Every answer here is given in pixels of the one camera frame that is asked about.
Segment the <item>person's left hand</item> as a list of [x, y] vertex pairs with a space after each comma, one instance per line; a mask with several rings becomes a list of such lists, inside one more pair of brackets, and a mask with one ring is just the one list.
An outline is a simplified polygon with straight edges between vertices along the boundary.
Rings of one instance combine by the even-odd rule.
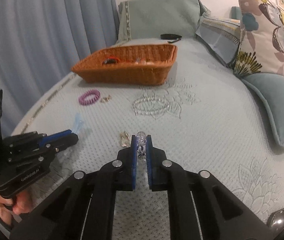
[[28, 190], [18, 193], [15, 200], [0, 196], [0, 219], [8, 226], [12, 225], [13, 213], [18, 216], [22, 213], [30, 213], [33, 208], [33, 201]]

